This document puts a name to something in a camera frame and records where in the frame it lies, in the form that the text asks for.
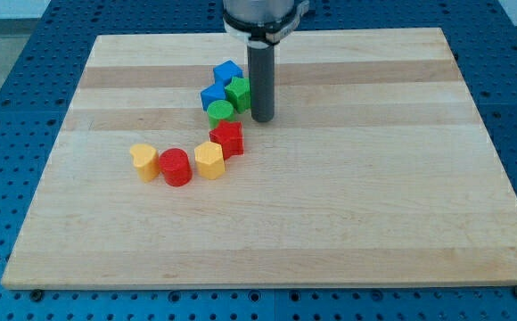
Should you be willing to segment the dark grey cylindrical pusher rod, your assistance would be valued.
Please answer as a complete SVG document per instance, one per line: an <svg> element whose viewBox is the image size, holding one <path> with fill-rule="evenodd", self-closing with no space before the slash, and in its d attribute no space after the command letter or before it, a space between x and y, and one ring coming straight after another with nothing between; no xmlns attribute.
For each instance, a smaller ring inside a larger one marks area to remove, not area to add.
<svg viewBox="0 0 517 321"><path fill-rule="evenodd" d="M249 47L247 53L251 117L266 123L275 115L275 49Z"/></svg>

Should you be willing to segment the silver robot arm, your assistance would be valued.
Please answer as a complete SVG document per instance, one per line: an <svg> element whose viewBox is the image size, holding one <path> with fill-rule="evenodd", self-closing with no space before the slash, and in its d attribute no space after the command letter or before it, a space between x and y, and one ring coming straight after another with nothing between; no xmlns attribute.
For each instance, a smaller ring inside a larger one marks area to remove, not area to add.
<svg viewBox="0 0 517 321"><path fill-rule="evenodd" d="M275 116L275 47L309 12L309 0L225 0L226 32L247 47L251 117L261 123Z"/></svg>

